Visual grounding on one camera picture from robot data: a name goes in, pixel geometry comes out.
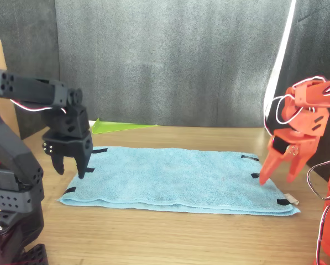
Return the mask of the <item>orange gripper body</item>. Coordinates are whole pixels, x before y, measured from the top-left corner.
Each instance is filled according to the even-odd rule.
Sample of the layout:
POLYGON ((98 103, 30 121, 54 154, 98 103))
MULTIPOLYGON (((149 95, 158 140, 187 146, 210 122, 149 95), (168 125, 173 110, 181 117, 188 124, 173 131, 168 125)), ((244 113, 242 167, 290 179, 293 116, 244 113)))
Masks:
POLYGON ((296 155, 296 143, 309 137, 317 137, 318 143, 323 136, 329 118, 326 108, 298 107, 293 95, 278 96, 274 119, 279 129, 270 132, 268 149, 282 155, 296 155))

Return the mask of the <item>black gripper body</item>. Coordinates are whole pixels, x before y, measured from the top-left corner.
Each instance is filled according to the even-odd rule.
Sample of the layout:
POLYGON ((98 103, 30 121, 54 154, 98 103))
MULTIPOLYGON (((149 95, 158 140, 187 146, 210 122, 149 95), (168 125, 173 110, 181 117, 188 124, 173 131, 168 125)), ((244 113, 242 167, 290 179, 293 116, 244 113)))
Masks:
POLYGON ((48 131, 43 135, 43 149, 48 155, 89 159, 92 139, 84 107, 50 109, 42 113, 48 131))

